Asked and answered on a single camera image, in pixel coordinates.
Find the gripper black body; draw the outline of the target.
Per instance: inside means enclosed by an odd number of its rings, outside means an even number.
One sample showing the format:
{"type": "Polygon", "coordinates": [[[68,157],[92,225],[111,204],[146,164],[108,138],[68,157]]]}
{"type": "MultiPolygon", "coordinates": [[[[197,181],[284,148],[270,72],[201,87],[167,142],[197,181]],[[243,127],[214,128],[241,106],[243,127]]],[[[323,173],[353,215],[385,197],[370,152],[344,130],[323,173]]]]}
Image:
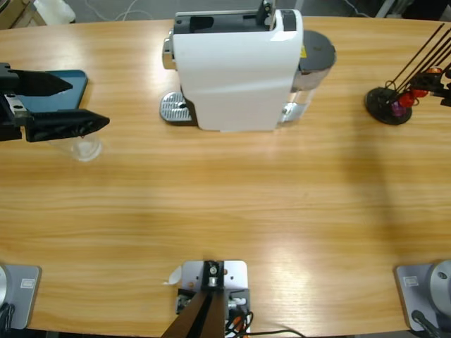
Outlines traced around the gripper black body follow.
{"type": "Polygon", "coordinates": [[[33,75],[31,71],[14,70],[9,63],[1,63],[1,141],[12,141],[23,138],[22,129],[25,129],[25,139],[34,142],[27,109],[20,107],[19,112],[24,111],[25,117],[17,117],[15,104],[9,99],[17,99],[18,95],[32,96],[35,91],[33,75]]]}

